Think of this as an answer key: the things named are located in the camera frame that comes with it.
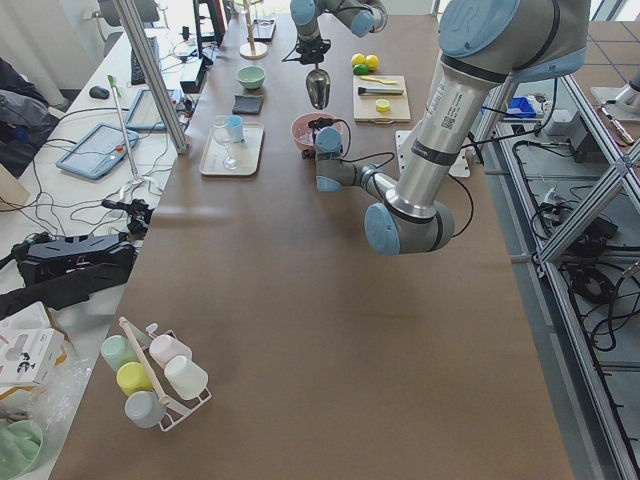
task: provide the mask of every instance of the office chair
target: office chair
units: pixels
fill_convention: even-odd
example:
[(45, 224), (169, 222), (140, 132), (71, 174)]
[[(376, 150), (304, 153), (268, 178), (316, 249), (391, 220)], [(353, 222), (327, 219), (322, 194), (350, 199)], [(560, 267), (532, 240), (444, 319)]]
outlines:
[[(167, 26), (166, 6), (160, 6), (156, 0), (135, 0), (135, 5), (138, 9), (138, 13), (140, 14), (140, 19), (145, 26), (153, 26), (153, 22), (160, 20), (159, 10), (162, 11), (164, 23), (165, 26)], [(113, 32), (108, 36), (105, 36), (104, 31), (102, 30), (102, 25), (100, 24), (100, 19), (102, 18), (112, 27), (119, 27), (120, 17), (118, 16), (118, 12), (116, 11), (116, 7), (112, 0), (98, 0), (98, 7), (100, 7), (100, 10), (93, 12), (92, 16), (98, 23), (98, 32), (100, 33), (100, 38), (102, 38), (102, 41), (104, 42), (104, 56), (106, 57), (111, 48), (113, 48), (120, 38), (120, 35), (122, 35), (122, 32)]]

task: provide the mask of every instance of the metal scoop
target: metal scoop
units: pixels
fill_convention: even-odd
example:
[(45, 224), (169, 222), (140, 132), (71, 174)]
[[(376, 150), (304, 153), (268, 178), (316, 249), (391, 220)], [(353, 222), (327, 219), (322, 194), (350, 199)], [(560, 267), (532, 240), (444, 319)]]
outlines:
[(322, 110), (329, 105), (331, 77), (321, 68), (316, 68), (307, 75), (307, 93), (313, 108)]

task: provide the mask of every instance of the pink bowl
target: pink bowl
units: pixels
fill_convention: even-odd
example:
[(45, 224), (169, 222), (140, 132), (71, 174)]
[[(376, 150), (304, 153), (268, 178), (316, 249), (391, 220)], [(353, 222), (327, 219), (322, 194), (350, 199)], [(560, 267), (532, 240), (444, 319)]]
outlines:
[[(296, 118), (291, 124), (291, 135), (293, 141), (300, 150), (307, 150), (313, 148), (313, 132), (309, 128), (309, 122), (316, 120), (320, 117), (335, 119), (333, 115), (322, 112), (307, 113)], [(333, 125), (341, 134), (343, 133), (343, 124), (335, 123)]]

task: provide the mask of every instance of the black mouse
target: black mouse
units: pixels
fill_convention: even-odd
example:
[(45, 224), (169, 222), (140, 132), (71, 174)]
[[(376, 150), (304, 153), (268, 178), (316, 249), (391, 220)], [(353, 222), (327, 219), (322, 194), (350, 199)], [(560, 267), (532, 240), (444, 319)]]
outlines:
[(109, 90), (107, 90), (106, 88), (103, 87), (99, 87), (99, 86), (95, 86), (95, 87), (91, 87), (91, 90), (89, 90), (89, 96), (91, 98), (99, 98), (100, 100), (106, 100), (107, 98), (109, 98)]

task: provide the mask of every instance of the pink cup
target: pink cup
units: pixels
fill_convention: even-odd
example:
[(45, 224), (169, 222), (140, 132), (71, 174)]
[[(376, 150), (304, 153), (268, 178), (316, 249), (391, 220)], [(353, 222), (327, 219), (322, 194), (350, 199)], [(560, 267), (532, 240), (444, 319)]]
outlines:
[(162, 368), (178, 355), (191, 359), (191, 349), (175, 337), (166, 334), (153, 339), (149, 345), (149, 354)]

